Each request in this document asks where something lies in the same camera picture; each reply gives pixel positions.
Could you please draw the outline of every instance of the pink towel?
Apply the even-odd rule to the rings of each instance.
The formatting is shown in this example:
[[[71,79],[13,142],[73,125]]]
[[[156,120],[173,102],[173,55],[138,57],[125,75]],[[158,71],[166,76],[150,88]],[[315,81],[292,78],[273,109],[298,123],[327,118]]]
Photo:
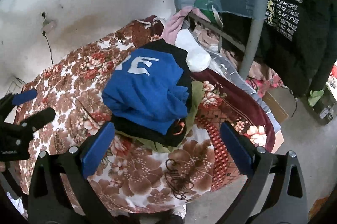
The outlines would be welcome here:
[[[190,6],[183,7],[178,13],[173,15],[172,18],[167,22],[161,35],[161,38],[164,39],[168,44],[174,45],[176,43],[178,32],[179,30],[181,30],[181,27],[184,23],[184,18],[191,11],[200,18],[206,20],[207,22],[210,22],[210,20],[204,14],[202,14],[200,9],[193,8]]]

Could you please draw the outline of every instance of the cardboard box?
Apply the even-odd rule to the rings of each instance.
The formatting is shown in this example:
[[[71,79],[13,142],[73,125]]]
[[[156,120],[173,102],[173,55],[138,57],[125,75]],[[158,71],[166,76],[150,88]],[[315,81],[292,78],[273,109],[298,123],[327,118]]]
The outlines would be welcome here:
[[[264,95],[262,100],[266,103],[266,105],[269,106],[270,110],[272,111],[272,113],[273,113],[275,119],[278,121],[278,123],[282,125],[282,122],[284,122],[289,116],[287,114],[287,112],[284,111],[284,109],[281,107],[281,105],[279,105],[279,103],[268,92]],[[283,138],[283,135],[282,135],[281,131],[276,132],[275,137],[276,137],[275,138],[275,145],[274,145],[274,148],[272,150],[272,153],[275,153],[280,148],[282,143],[284,142],[284,138]]]

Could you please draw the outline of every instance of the green object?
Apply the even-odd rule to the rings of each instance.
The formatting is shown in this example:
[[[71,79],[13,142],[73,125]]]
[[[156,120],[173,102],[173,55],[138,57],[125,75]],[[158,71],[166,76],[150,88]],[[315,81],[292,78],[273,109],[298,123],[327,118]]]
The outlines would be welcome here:
[[[212,10],[213,3],[214,0],[195,0],[194,6],[199,8],[200,11],[211,21],[211,23],[217,24]]]
[[[195,116],[198,112],[198,107],[201,103],[201,100],[203,99],[204,95],[203,91],[203,83],[202,82],[192,82],[192,106],[190,113],[188,113],[188,116],[186,117],[185,124],[186,124],[186,134],[189,133],[189,131],[192,129]],[[174,150],[177,149],[177,147],[172,146],[164,146],[160,143],[153,142],[148,139],[144,138],[137,138],[133,136],[129,136],[128,134],[121,132],[121,131],[115,131],[115,133],[123,135],[128,138],[132,138],[134,140],[137,140],[145,145],[146,148],[152,149],[153,151],[159,152],[159,153],[171,153]]]
[[[324,94],[324,89],[319,91],[310,91],[310,97],[308,98],[308,104],[310,107],[314,107]]]

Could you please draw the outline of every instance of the floral blanket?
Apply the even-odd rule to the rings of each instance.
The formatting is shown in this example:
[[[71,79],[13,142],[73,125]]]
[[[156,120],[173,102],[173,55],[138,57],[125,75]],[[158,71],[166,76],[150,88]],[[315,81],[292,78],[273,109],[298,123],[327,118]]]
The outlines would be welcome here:
[[[99,41],[70,52],[24,86],[35,88],[38,96],[18,108],[16,122],[50,106],[55,120],[34,133],[30,159],[20,161],[21,187],[28,193],[37,155],[64,153],[72,145],[95,135],[110,120],[101,92],[114,68],[132,50],[157,40],[163,26],[155,16],[139,21]],[[240,89],[212,71],[194,73],[204,83],[204,98],[195,124],[172,153],[158,153],[142,143],[116,134],[96,173],[88,180],[111,213],[154,213],[191,202],[203,194],[231,183],[238,169],[219,136],[219,125],[229,120],[240,134],[271,151],[275,133],[265,112]],[[238,97],[244,96],[244,104]],[[66,177],[63,183],[77,212],[81,211]]]

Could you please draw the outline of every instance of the blue folded garment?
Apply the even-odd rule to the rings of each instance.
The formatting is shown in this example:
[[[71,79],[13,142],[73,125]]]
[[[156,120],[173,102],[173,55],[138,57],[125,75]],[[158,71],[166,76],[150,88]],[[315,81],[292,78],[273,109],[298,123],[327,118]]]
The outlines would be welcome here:
[[[187,87],[172,54],[139,48],[116,67],[103,90],[103,102],[123,117],[165,135],[175,120],[187,117]]]

